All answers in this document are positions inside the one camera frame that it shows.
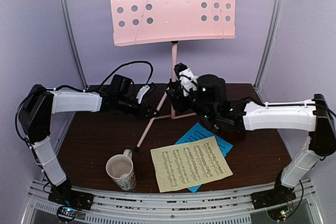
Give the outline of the yellow sheet music page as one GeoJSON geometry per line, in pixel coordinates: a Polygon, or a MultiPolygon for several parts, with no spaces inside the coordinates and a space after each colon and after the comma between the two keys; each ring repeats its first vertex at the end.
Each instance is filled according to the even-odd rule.
{"type": "Polygon", "coordinates": [[[179,191],[233,175],[216,138],[150,150],[159,192],[179,191]]]}

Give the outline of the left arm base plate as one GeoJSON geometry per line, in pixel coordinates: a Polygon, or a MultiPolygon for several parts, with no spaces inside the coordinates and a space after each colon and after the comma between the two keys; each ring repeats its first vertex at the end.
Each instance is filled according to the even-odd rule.
{"type": "Polygon", "coordinates": [[[80,191],[72,191],[70,199],[63,199],[57,193],[51,193],[48,200],[61,205],[70,206],[80,210],[90,210],[93,203],[94,195],[80,191]]]}

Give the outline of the blue sheet music page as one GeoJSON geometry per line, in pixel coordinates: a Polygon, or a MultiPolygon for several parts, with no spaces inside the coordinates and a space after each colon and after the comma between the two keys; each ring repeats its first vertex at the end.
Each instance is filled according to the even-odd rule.
{"type": "Polygon", "coordinates": [[[204,138],[209,138],[214,136],[217,142],[217,145],[224,157],[230,152],[233,148],[233,145],[214,133],[208,131],[206,128],[202,127],[199,123],[196,123],[190,130],[188,130],[175,144],[184,144],[191,143],[204,138]]]}

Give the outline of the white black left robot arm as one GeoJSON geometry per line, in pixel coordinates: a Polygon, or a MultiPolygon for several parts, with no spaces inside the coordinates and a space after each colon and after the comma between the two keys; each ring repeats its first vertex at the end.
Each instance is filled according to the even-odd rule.
{"type": "Polygon", "coordinates": [[[51,192],[64,205],[71,205],[76,197],[50,142],[51,116],[63,112],[119,111],[138,120],[154,117],[158,111],[147,104],[145,97],[155,91],[156,85],[144,85],[131,98],[127,96],[131,82],[130,78],[117,74],[109,86],[95,90],[79,90],[68,85],[47,89],[36,84],[19,105],[16,122],[26,135],[24,141],[51,184],[51,192]]]}

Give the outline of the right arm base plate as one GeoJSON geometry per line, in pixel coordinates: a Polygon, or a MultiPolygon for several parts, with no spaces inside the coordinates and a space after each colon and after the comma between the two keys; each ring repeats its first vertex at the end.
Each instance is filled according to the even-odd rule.
{"type": "Polygon", "coordinates": [[[260,191],[251,194],[254,209],[268,208],[286,203],[289,199],[295,200],[294,192],[278,192],[274,189],[260,191]]]}

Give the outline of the dark red wooden metronome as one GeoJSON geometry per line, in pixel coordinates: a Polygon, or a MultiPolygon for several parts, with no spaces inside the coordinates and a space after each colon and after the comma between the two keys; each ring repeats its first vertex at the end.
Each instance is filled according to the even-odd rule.
{"type": "Polygon", "coordinates": [[[223,136],[224,139],[228,142],[242,142],[246,139],[247,132],[246,131],[239,131],[239,132],[229,132],[224,131],[223,136]]]}

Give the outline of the pink music stand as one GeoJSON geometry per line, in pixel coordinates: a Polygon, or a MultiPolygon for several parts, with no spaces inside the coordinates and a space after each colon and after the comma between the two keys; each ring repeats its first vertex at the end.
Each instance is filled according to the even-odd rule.
{"type": "Polygon", "coordinates": [[[113,42],[133,46],[185,40],[235,38],[236,0],[110,0],[113,42]]]}

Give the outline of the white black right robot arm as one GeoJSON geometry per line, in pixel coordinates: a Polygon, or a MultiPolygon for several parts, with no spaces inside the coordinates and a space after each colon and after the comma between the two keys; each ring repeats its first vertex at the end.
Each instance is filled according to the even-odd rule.
{"type": "Polygon", "coordinates": [[[224,79],[213,74],[196,78],[181,73],[178,80],[168,83],[166,94],[173,109],[192,110],[221,131],[294,129],[308,132],[302,151],[279,173],[275,187],[269,192],[274,204],[287,198],[319,160],[335,152],[335,113],[321,94],[299,102],[262,103],[253,98],[228,101],[224,79]]]}

